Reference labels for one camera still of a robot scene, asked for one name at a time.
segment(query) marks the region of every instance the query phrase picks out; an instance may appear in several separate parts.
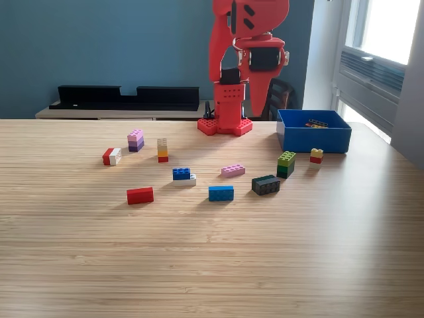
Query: stacked lego bricks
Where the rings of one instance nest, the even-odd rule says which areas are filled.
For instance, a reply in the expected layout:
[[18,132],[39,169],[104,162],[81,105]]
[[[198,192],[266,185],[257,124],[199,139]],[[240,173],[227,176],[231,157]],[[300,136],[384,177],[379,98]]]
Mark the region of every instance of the stacked lego bricks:
[[309,167],[313,169],[321,169],[324,160],[324,152],[321,149],[312,149],[311,158],[309,159]]
[[196,185],[196,175],[189,168],[172,169],[172,185],[174,187],[193,187]]
[[144,135],[141,129],[135,129],[128,135],[128,150],[139,152],[144,146]]
[[288,179],[294,171],[296,154],[286,151],[278,158],[277,177]]
[[281,181],[273,175],[252,179],[252,190],[257,195],[276,193],[280,190]]
[[153,202],[153,187],[127,190],[127,201],[129,205]]
[[168,141],[166,138],[158,139],[158,162],[168,162]]
[[103,164],[105,166],[116,166],[122,158],[120,148],[109,148],[103,155]]

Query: blue box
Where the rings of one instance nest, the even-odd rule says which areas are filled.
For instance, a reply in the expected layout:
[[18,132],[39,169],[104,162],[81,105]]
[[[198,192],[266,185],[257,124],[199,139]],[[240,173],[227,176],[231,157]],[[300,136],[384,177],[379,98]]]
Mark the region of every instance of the blue box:
[[[305,127],[310,119],[327,123],[329,128]],[[336,111],[280,109],[277,134],[283,151],[311,152],[316,148],[324,153],[344,154],[349,150],[352,128]]]
[[210,201],[232,201],[234,200],[234,187],[209,187]]
[[190,169],[189,168],[175,168],[172,169],[173,180],[190,180]]

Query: red robot base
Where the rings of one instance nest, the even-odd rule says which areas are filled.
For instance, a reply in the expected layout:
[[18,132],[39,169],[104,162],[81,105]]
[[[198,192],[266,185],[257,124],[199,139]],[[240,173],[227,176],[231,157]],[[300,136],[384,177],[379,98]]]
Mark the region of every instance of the red robot base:
[[242,118],[242,102],[244,101],[246,85],[221,85],[215,83],[215,118],[200,119],[197,128],[207,134],[233,134],[241,136],[253,129],[250,119]]
[[[197,128],[208,136],[242,136],[253,129],[242,117],[246,84],[250,84],[253,115],[259,116],[271,79],[288,64],[284,41],[269,32],[287,17],[289,0],[214,0],[216,16],[209,43],[209,77],[214,83],[215,114],[206,112]],[[221,62],[228,47],[238,52],[238,67],[223,70]]]

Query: white lego brick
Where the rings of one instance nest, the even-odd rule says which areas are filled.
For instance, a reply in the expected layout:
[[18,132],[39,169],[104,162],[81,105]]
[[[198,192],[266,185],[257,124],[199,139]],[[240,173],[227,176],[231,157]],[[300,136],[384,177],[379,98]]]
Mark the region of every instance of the white lego brick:
[[109,155],[111,161],[111,166],[116,166],[122,158],[122,151],[120,148],[113,149],[112,153]]
[[311,168],[311,169],[321,169],[321,165],[320,164],[316,164],[316,163],[313,163],[313,162],[310,162],[309,163],[309,167]]
[[174,180],[172,185],[174,187],[194,187],[196,185],[196,175],[190,174],[190,180]]

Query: window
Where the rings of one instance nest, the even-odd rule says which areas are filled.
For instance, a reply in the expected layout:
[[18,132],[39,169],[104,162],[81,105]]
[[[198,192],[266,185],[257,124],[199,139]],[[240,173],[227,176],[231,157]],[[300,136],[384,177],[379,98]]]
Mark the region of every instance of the window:
[[342,101],[339,102],[339,114],[344,121],[348,123],[362,123],[367,126],[369,129],[374,131],[379,137],[381,137],[388,144],[391,143],[392,139],[385,134],[383,131],[378,129],[376,125],[373,125],[370,121],[366,120],[365,117],[356,112],[352,107],[349,107],[347,104]]
[[344,0],[333,109],[342,101],[392,135],[421,2]]
[[346,45],[406,65],[420,0],[353,0]]

